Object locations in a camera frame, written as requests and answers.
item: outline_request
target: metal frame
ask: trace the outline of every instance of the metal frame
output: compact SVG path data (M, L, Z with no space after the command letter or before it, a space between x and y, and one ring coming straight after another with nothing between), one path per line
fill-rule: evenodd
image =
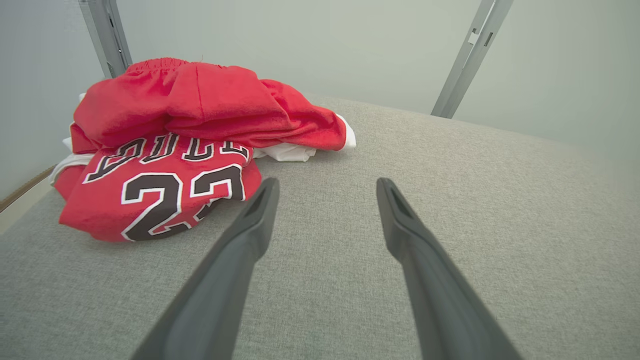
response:
M432 115L448 119L453 117L495 40L511 4L513 0L481 1L449 77L433 107Z
M78 0L107 78L124 74L132 64L116 0ZM451 119L476 76L513 0L481 0L467 37L433 107L432 115Z
M133 62L116 0L78 0L106 78L124 74Z

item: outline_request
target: gray cushion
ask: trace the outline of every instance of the gray cushion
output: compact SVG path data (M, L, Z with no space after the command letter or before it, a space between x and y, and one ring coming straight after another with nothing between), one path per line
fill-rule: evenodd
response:
M525 357L640 356L640 192L629 170L548 140L312 96L358 147L257 161L281 182L236 359L418 359L375 180L391 177ZM1 238L0 357L126 359L243 206L166 240L102 243L49 193Z

